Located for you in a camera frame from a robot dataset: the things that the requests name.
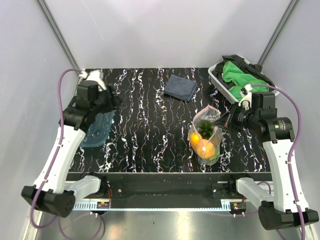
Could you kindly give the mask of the clear zip top bag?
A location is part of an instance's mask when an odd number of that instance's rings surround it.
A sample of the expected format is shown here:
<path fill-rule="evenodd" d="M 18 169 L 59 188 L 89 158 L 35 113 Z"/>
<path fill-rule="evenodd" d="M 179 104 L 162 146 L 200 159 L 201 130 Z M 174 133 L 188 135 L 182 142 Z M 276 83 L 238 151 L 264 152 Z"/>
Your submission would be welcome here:
<path fill-rule="evenodd" d="M 218 109 L 207 105 L 194 116 L 191 122 L 188 140 L 202 166 L 212 166 L 220 157 L 223 132 L 215 124 L 220 117 L 221 112 Z"/>

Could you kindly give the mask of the fake yellow mango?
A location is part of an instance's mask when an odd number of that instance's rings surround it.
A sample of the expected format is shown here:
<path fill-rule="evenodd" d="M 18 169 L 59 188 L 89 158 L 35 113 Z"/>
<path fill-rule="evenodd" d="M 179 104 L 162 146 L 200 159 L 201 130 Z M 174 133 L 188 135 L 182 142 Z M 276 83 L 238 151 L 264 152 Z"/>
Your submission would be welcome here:
<path fill-rule="evenodd" d="M 195 133 L 193 132 L 190 136 L 189 136 L 189 142 L 190 142 L 190 145 L 193 147 L 193 148 L 196 148 L 199 143 L 201 142 L 201 138 Z"/>

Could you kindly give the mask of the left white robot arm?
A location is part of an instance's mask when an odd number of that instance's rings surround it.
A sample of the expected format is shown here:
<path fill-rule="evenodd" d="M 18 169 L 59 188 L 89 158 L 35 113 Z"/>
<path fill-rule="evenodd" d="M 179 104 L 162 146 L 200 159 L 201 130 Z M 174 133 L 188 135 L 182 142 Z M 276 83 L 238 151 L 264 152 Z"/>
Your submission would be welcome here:
<path fill-rule="evenodd" d="M 21 191 L 32 210 L 65 218 L 85 197 L 103 198 L 108 193 L 107 178 L 98 173 L 89 173 L 70 185 L 66 180 L 75 153 L 96 116 L 118 110 L 122 102 L 111 85 L 102 87 L 97 81 L 84 80 L 77 86 L 76 96 L 61 114 L 47 162 L 33 185 L 25 185 Z"/>

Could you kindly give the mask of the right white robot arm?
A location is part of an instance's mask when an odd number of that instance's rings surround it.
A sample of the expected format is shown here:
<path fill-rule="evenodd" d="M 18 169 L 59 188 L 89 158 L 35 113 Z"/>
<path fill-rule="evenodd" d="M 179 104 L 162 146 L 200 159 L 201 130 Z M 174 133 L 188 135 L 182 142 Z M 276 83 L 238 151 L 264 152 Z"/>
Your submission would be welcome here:
<path fill-rule="evenodd" d="M 307 203 L 301 188 L 295 153 L 293 124 L 287 117 L 278 117 L 273 92 L 248 93 L 214 124 L 222 129 L 253 130 L 267 155 L 273 194 L 265 193 L 250 177 L 241 177 L 227 185 L 232 198 L 246 197 L 258 210 L 265 230 L 298 228 L 317 223 L 319 214 Z"/>

